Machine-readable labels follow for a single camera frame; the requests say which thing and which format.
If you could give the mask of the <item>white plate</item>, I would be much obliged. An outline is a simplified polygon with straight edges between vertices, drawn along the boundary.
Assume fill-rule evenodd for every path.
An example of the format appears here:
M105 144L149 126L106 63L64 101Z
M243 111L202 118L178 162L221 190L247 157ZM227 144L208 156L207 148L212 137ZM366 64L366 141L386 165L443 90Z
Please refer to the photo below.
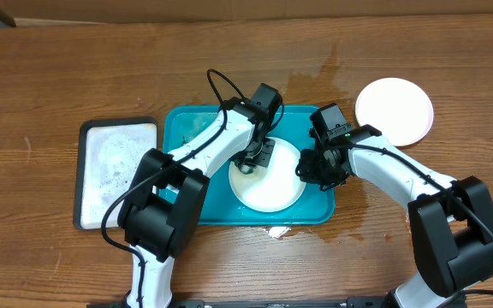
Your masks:
M275 142L269 165L257 167L245 175L231 163L229 180L235 196L247 207L261 212L287 209L303 193L306 183L295 173L300 152L284 139Z
M419 142L434 121L427 93L401 78L382 78L367 85L356 99L354 113L360 126L373 126L394 146Z

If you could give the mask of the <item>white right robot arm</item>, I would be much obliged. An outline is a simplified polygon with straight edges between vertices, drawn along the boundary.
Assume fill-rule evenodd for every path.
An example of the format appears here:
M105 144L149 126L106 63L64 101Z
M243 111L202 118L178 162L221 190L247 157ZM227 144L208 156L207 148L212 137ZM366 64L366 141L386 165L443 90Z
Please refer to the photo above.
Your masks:
M401 152L370 125L319 133L295 169L328 191L349 176L369 181L408 214L416 274L379 299L383 307L462 307L468 294L493 295L493 201L478 178L440 174Z

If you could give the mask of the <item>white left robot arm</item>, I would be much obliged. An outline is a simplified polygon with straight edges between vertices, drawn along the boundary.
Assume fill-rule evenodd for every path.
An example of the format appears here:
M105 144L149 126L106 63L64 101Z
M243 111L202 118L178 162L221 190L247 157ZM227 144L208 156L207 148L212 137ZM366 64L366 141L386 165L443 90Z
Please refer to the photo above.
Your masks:
M149 150L130 188L117 200L123 250L134 261L126 307L166 307L172 300L174 261L193 236L211 177L231 158L247 169L269 163L282 107L279 95L223 101L216 118L185 145L169 153Z

